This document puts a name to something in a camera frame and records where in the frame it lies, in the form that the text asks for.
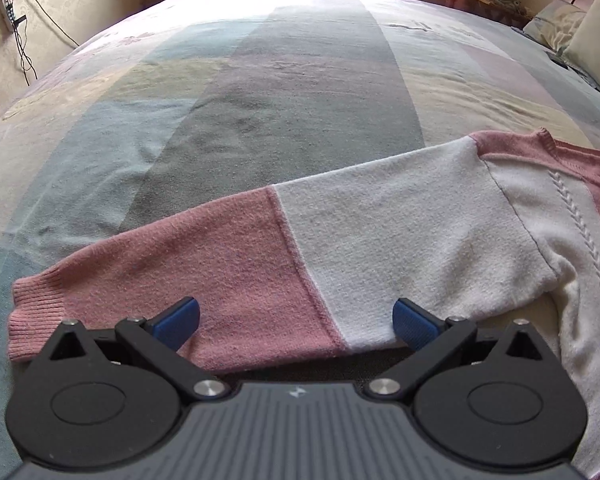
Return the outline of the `white power strip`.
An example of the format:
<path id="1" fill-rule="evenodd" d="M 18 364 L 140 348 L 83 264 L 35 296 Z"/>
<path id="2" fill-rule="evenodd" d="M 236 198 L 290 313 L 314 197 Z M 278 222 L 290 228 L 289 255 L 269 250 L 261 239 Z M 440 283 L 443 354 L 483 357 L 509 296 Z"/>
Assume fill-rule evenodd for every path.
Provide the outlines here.
<path id="1" fill-rule="evenodd" d="M 27 21 L 26 14 L 16 14 L 12 0 L 0 0 L 0 10 L 7 29 L 13 34 L 17 31 L 20 24 Z"/>

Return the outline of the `wooden nightstand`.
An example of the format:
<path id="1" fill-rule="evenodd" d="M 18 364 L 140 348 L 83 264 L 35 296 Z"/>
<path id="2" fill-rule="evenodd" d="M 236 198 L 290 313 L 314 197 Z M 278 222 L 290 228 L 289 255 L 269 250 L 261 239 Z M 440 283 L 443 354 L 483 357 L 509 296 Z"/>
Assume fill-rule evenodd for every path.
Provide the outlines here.
<path id="1" fill-rule="evenodd" d="M 495 0 L 464 0 L 467 11 L 506 26 L 524 28 L 532 19 L 527 10 L 520 13 Z"/>

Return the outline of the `cluttered items on nightstand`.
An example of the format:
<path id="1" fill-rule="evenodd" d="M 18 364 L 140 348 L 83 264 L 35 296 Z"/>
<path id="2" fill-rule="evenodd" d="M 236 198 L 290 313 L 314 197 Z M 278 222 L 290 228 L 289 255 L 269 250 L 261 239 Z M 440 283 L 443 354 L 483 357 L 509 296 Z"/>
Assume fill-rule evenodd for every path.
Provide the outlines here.
<path id="1" fill-rule="evenodd" d="M 526 14 L 527 8 L 520 0 L 491 0 L 498 6 L 501 6 L 503 9 L 506 9 L 508 12 L 513 12 L 516 14 Z"/>

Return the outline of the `pink and white knit sweater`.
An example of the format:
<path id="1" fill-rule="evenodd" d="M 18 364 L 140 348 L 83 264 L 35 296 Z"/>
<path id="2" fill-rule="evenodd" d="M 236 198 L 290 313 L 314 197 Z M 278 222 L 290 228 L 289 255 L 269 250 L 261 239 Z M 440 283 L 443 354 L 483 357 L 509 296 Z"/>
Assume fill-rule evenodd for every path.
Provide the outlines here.
<path id="1" fill-rule="evenodd" d="M 12 288 L 8 354 L 56 326 L 153 316 L 185 296 L 185 355 L 234 372 L 392 346 L 393 304 L 482 322 L 541 316 L 588 406 L 574 463 L 600 479 L 600 151 L 481 131 L 214 200 L 87 246 Z"/>

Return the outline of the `pastel patchwork bed sheet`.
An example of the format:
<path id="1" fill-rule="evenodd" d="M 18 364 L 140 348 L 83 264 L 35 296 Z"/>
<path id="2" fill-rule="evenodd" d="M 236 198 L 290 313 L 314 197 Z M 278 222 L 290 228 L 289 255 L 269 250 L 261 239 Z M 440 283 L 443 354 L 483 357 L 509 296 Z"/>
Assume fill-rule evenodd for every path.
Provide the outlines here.
<path id="1" fill-rule="evenodd" d="M 224 197 L 540 130 L 600 151 L 600 91 L 506 26 L 416 0 L 168 0 L 88 40 L 0 116 L 0 479 L 34 358 L 8 354 L 20 278 Z M 405 353 L 215 373 L 355 380 Z"/>

